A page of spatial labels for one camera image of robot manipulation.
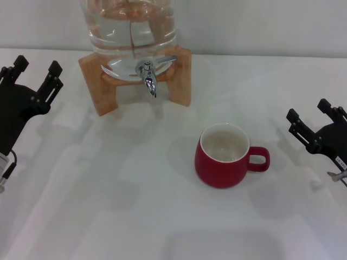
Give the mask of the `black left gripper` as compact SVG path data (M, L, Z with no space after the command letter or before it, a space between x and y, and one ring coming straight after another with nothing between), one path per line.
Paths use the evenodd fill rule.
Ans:
M9 155L26 123L34 116L50 111L50 103L56 98L63 83L59 79L63 69L53 61L38 91L14 84L29 62L19 55L13 67L2 67L1 83L1 153Z

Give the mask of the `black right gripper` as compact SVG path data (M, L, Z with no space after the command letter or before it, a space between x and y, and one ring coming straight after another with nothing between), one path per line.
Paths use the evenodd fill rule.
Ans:
M346 170L346 111L342 107L332 107L326 99L321 99L318 109L326 114L334 124L321 128L317 133L307 127L291 108L286 119L291 123L292 133L309 153L327 156L341 170Z

